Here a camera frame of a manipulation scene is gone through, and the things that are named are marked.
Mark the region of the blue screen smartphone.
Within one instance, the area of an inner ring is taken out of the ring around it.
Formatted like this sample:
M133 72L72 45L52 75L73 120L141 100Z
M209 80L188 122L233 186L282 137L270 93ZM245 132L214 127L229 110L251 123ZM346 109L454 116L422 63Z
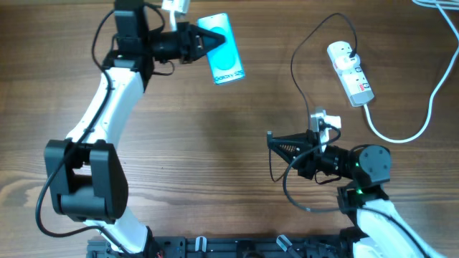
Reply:
M227 13L197 19L198 27L221 34L225 43L207 53L209 67L216 85L223 85L245 77L232 25Z

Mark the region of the white power strip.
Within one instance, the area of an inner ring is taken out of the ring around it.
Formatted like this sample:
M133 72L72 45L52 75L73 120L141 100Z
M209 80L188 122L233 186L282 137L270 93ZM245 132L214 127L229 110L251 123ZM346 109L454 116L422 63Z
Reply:
M352 57L352 48L348 42L338 41L327 47L327 53L332 63L335 57L343 54L349 54L350 57ZM374 93L364 74L361 64L351 70L344 71L341 74L336 72L336 74L343 85L344 91L352 107L361 107L374 99Z

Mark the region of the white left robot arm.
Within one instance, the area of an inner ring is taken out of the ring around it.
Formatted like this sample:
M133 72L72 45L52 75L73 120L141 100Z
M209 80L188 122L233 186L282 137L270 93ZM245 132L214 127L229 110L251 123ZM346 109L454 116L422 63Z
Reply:
M109 15L117 32L109 52L97 62L100 85L80 122L44 150L47 169L42 194L57 214L94 229L117 257L161 257L151 229L128 208L128 182L116 152L121 134L149 80L155 62L192 63L222 46L226 36L180 22L172 32L149 29L146 12L160 6L116 1Z

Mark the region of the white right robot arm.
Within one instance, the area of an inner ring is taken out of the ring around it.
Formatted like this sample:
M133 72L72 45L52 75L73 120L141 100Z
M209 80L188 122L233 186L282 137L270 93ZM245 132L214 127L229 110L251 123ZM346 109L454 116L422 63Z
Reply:
M353 225L336 236L316 237L315 247L327 249L332 257L441 257L399 215L384 190L392 166L389 149L363 144L346 150L334 144L338 139L323 140L312 130L281 137L267 133L269 152L288 164L279 179L285 196L297 208L317 214L330 211L304 206L293 198L288 190L291 170L309 180L318 173L324 173L328 183L349 180L337 189L335 210L348 216Z

